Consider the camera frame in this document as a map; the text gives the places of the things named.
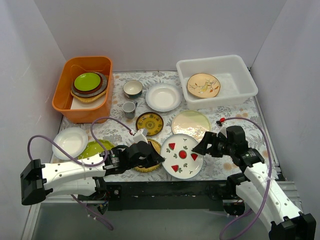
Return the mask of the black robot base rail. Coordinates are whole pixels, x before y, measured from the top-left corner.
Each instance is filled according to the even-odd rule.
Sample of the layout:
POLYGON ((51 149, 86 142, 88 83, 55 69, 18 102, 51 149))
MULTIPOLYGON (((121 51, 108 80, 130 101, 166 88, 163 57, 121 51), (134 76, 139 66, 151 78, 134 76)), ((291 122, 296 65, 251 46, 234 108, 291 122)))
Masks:
POLYGON ((242 215, 245 203, 226 180, 187 181, 98 181, 97 192, 78 199, 88 203, 107 202, 109 211, 202 209, 242 215))

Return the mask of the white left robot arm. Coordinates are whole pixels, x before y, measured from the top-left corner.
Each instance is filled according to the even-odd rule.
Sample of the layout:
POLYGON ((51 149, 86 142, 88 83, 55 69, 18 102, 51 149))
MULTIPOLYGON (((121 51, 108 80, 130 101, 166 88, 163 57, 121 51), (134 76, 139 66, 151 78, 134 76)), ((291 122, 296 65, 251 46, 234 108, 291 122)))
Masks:
POLYGON ((35 205, 59 195, 84 195, 101 200, 106 196, 104 177, 135 167, 150 168, 165 159, 145 142, 118 145, 81 161, 42 163, 31 160, 20 174, 21 203, 35 205))

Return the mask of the tan bird painted plate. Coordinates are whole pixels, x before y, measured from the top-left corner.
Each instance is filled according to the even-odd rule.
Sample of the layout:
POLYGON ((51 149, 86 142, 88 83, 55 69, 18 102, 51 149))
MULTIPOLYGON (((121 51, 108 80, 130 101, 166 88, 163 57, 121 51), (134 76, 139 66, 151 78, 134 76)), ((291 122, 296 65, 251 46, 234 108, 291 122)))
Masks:
POLYGON ((221 89, 219 80, 207 73, 197 73, 192 75, 187 81, 187 90, 194 97, 200 99, 214 98, 221 89))

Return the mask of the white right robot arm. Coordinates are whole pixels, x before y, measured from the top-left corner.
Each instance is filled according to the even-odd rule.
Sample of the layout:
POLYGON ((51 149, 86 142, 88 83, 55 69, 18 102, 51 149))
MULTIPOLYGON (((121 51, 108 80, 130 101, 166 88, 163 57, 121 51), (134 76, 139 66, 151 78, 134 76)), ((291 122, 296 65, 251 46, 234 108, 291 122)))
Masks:
POLYGON ((264 224, 271 240, 313 240, 317 222, 304 214, 272 177, 272 169, 261 154, 248 146, 241 126, 229 126, 225 133, 206 132, 192 149, 199 155, 231 157, 241 173, 227 179, 227 195, 244 200, 264 224))

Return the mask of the white watermelon pattern plate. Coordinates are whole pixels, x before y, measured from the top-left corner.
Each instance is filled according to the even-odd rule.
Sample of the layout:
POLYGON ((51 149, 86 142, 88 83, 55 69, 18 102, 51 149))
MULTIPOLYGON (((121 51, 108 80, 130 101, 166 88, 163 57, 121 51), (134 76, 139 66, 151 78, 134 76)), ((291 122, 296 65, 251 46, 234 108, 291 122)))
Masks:
POLYGON ((197 145, 198 142, 189 135, 171 135, 161 146, 162 166, 174 178, 188 180, 195 177, 204 163, 204 156, 192 151, 197 145))

